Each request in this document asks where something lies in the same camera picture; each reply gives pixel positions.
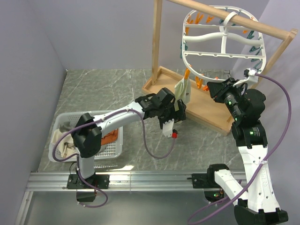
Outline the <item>pale green underwear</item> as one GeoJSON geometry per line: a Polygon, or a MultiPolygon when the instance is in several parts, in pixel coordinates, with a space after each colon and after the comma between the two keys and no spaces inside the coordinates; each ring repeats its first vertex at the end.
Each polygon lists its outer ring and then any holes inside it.
{"type": "Polygon", "coordinates": [[[175,90],[175,111],[179,110],[178,100],[182,100],[186,105],[190,102],[191,97],[191,82],[189,78],[181,79],[174,87],[175,90]]]}

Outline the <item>white oval clip hanger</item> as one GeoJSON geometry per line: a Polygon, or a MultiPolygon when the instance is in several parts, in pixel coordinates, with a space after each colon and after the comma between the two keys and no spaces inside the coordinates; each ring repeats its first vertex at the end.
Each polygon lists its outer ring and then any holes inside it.
{"type": "Polygon", "coordinates": [[[210,21],[214,19],[213,16],[208,15],[205,24],[201,24],[201,20],[204,17],[204,14],[192,10],[189,12],[189,14],[186,15],[184,21],[183,21],[183,32],[182,32],[182,59],[183,62],[190,70],[191,73],[193,73],[195,76],[199,77],[200,79],[206,80],[206,81],[216,81],[217,78],[208,78],[203,74],[198,73],[195,69],[192,68],[192,65],[189,64],[187,60],[187,56],[211,56],[211,57],[223,57],[223,58],[237,58],[237,59],[262,59],[262,67],[259,70],[256,70],[257,73],[261,73],[266,66],[266,52],[265,52],[265,45],[263,40],[263,34],[261,32],[251,30],[249,28],[245,28],[242,25],[237,25],[233,22],[231,22],[231,19],[235,15],[244,14],[247,18],[250,20],[257,22],[258,20],[256,17],[254,17],[250,12],[238,8],[238,7],[231,7],[231,6],[214,6],[216,9],[223,9],[225,12],[230,10],[229,15],[225,19],[220,19],[219,24],[210,24],[210,21]],[[210,32],[207,34],[199,35],[199,36],[190,36],[189,29],[190,28],[197,28],[197,29],[208,29],[208,28],[216,28],[219,31],[218,32],[210,32]],[[220,51],[219,52],[199,52],[199,51],[190,51],[188,50],[187,43],[200,43],[204,41],[210,41],[210,40],[220,40],[220,51]],[[253,55],[250,54],[235,54],[235,53],[229,53],[227,50],[227,41],[233,40],[238,43],[248,45],[250,47],[252,46],[258,46],[263,47],[262,49],[262,55],[253,55]]]}

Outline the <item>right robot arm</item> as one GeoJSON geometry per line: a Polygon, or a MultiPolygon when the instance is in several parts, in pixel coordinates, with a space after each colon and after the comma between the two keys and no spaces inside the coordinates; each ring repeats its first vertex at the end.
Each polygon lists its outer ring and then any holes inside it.
{"type": "Polygon", "coordinates": [[[288,221],[287,212],[276,200],[268,165],[268,158],[278,145],[268,150],[266,132],[259,121],[266,97],[259,90],[242,92],[238,87],[249,79],[247,75],[244,80],[229,78],[207,83],[211,98],[224,103],[234,118],[232,134],[242,156],[247,184],[242,187],[225,164],[210,165],[207,183],[214,188],[221,187],[230,201],[195,224],[207,221],[230,204],[234,204],[239,225],[277,225],[288,221]]]}

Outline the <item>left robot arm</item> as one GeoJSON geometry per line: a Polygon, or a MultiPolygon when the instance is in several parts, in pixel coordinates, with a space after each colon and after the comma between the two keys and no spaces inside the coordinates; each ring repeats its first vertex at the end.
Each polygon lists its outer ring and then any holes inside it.
{"type": "Polygon", "coordinates": [[[186,105],[182,99],[177,100],[169,89],[162,88],[156,94],[138,97],[132,103],[106,114],[83,114],[70,131],[79,151],[76,157],[78,183],[83,188],[95,188],[99,184],[94,158],[100,151],[103,136],[130,123],[154,117],[158,118],[163,135],[176,139],[177,131],[173,126],[186,119],[186,105]]]}

